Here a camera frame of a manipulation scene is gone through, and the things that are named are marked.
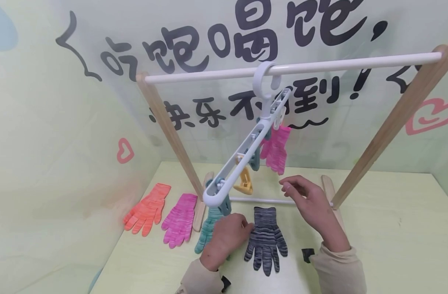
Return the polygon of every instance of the wooden rack leg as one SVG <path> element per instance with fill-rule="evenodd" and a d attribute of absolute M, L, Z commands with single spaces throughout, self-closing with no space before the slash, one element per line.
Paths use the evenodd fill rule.
<path fill-rule="evenodd" d="M 206 174 L 203 180 L 203 189 L 206 189 L 206 183 L 208 180 L 214 177 L 214 172 L 210 171 Z M 193 219 L 193 230 L 196 232 L 201 232 L 201 226 L 203 224 L 204 213 L 206 211 L 206 204 L 204 201 L 197 201 L 195 206 L 195 217 Z"/>
<path fill-rule="evenodd" d="M 409 118 L 415 114 L 423 100 L 448 71 L 448 45 L 440 45 L 433 52 L 441 52 L 443 58 L 435 64 L 423 65 L 415 78 L 413 78 L 406 92 L 400 97 L 400 100 L 392 109 L 376 136 L 374 136 L 338 192 L 336 192 L 332 200 L 335 210 L 340 207 L 348 194 L 360 182 L 384 149 L 403 128 Z"/>
<path fill-rule="evenodd" d="M 150 109 L 155 115 L 155 118 L 162 128 L 162 131 L 165 134 L 168 142 L 175 151 L 175 154 L 178 160 L 181 163 L 188 179 L 193 185 L 193 188 L 196 191 L 197 197 L 199 201 L 203 201 L 203 186 L 199 182 L 199 178 L 197 177 L 196 171 L 192 165 L 192 162 L 189 160 L 188 155 L 186 154 L 186 150 L 183 146 L 183 143 L 178 137 L 178 133 L 175 130 L 175 127 L 166 112 L 164 103 L 160 98 L 158 91 L 154 85 L 149 85 L 145 82 L 145 77 L 148 76 L 146 72 L 140 73 L 136 76 L 138 87 L 140 88 L 144 98 L 149 103 Z"/>
<path fill-rule="evenodd" d="M 328 201 L 332 202 L 333 197 L 335 196 L 335 187 L 333 186 L 332 179 L 330 179 L 329 176 L 322 176 L 322 187 L 325 191 L 325 195 L 327 196 Z M 337 218 L 341 228 L 345 230 L 345 225 L 343 223 L 343 219 L 341 218 L 341 211 L 339 209 L 333 210 L 333 213 L 335 213 L 335 217 Z"/>

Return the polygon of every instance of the beige sleeve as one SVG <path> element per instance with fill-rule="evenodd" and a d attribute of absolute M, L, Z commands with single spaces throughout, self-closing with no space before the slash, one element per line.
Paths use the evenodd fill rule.
<path fill-rule="evenodd" d="M 196 259 L 189 265 L 175 294 L 218 294 L 223 288 L 219 272 L 210 272 Z"/>
<path fill-rule="evenodd" d="M 309 257 L 319 274 L 322 294 L 365 294 L 363 264 L 356 256 L 356 249 L 331 252 L 322 243 L 320 251 Z"/>

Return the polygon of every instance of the orange glove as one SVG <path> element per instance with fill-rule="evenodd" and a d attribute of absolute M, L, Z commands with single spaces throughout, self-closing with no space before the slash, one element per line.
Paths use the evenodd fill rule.
<path fill-rule="evenodd" d="M 171 186 L 157 183 L 152 191 L 139 201 L 129 213 L 124 217 L 124 229 L 133 229 L 133 234 L 137 234 L 143 227 L 142 236 L 149 235 L 152 223 L 156 225 L 162 220 L 162 210 L 165 205 L 165 197 L 168 195 Z"/>

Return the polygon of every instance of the white horizontal bar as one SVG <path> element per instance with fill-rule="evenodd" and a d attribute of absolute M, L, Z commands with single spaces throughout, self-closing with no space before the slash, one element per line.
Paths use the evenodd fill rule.
<path fill-rule="evenodd" d="M 255 202 L 255 203 L 275 203 L 275 204 L 292 204 L 292 205 L 295 205 L 294 201 L 289 201 L 289 200 L 245 198 L 245 197 L 230 197 L 230 201 L 235 201 L 235 202 Z"/>
<path fill-rule="evenodd" d="M 345 71 L 347 69 L 367 69 L 379 67 L 393 67 L 404 65 L 425 65 L 438 62 L 441 52 L 417 53 L 407 55 L 382 56 L 378 58 L 358 58 L 310 62 L 305 64 L 275 65 L 267 72 L 267 76 L 283 74 L 307 74 L 310 72 Z M 257 68 L 225 69 L 222 71 L 202 71 L 177 73 L 145 77 L 146 83 L 165 84 L 176 82 L 220 80 L 224 78 L 253 77 Z"/>

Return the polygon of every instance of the red heart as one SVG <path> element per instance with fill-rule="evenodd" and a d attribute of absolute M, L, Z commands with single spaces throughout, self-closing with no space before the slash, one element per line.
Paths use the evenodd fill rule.
<path fill-rule="evenodd" d="M 129 150 L 129 155 L 124 158 L 122 158 L 122 155 L 124 154 L 123 145 L 126 145 L 127 149 Z M 119 139 L 118 146 L 119 146 L 119 151 L 118 151 L 118 154 L 116 154 L 116 158 L 118 159 L 118 162 L 120 164 L 124 164 L 134 157 L 134 151 L 131 148 L 131 145 L 129 144 L 128 140 L 126 140 L 126 138 Z"/>
<path fill-rule="evenodd" d="M 439 112 L 448 108 L 448 103 L 444 104 L 443 99 L 433 98 L 430 100 L 423 101 L 423 103 L 420 105 L 419 109 L 422 108 L 423 106 L 430 105 L 430 104 L 434 105 L 434 108 L 431 112 L 432 115 L 438 114 Z M 448 118 L 441 120 L 440 118 L 437 117 L 437 118 L 432 118 L 431 120 L 427 120 L 426 118 L 421 117 L 418 119 L 418 122 L 420 124 L 422 124 L 422 125 L 432 124 L 432 125 L 415 130 L 415 129 L 413 129 L 413 118 L 414 117 L 415 117 L 415 114 L 405 124 L 407 135 L 409 135 L 409 136 L 411 136 L 413 134 L 423 133 L 423 132 L 432 130 L 434 128 L 442 127 L 442 126 L 448 124 Z"/>

